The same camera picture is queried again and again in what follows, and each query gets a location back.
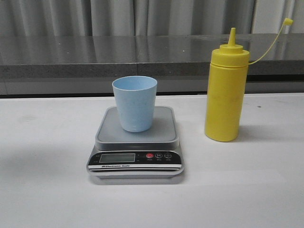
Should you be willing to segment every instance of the table surface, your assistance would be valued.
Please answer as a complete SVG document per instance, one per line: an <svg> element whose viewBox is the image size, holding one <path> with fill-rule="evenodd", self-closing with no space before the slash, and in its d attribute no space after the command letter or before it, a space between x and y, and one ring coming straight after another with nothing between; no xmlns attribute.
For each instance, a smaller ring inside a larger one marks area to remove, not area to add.
<svg viewBox="0 0 304 228"><path fill-rule="evenodd" d="M86 171L112 97L0 100L0 226L302 228L304 94L246 95L239 137L204 134L206 96L171 106L185 160L171 179Z"/></svg>

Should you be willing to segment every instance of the gray countertop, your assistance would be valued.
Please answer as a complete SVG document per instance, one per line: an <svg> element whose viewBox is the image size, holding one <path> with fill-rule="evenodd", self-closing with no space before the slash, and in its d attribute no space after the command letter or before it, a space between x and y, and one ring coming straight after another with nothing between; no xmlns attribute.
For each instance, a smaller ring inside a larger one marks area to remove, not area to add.
<svg viewBox="0 0 304 228"><path fill-rule="evenodd" d="M237 43L254 61L275 37L239 34ZM282 34L272 50L249 67L247 92L303 92L303 40L304 34ZM211 52L227 42L228 35L0 37L0 95L111 93L111 82L129 75L156 78L160 92L204 92ZM260 81L280 85L263 87Z"/></svg>
<svg viewBox="0 0 304 228"><path fill-rule="evenodd" d="M237 43L260 57L275 34L239 34ZM304 34L281 35L249 75L304 73ZM158 37L1 37L1 78L205 76L211 52L228 35Z"/></svg>

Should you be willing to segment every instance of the scale platform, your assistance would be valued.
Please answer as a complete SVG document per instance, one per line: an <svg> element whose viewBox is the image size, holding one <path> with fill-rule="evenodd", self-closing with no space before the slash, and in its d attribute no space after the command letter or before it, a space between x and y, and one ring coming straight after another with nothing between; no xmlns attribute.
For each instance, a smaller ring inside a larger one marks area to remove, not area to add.
<svg viewBox="0 0 304 228"><path fill-rule="evenodd" d="M184 162L172 108L156 106L152 127L139 133L125 131L117 108L108 108L86 168L101 179L170 178L180 174Z"/></svg>

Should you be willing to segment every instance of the plastic cup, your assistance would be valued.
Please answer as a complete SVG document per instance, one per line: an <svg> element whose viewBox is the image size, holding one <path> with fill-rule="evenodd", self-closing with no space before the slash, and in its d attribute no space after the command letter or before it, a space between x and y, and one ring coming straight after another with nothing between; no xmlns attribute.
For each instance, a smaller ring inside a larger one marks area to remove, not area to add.
<svg viewBox="0 0 304 228"><path fill-rule="evenodd" d="M121 77L112 83L119 121L129 132L151 128L157 81L147 76Z"/></svg>

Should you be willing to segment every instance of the lcd display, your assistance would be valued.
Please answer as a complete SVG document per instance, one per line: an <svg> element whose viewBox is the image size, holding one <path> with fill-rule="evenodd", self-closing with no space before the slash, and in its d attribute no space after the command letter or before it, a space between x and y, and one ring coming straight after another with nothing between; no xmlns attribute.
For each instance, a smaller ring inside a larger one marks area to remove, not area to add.
<svg viewBox="0 0 304 228"><path fill-rule="evenodd" d="M99 162L134 162L135 153L102 154Z"/></svg>

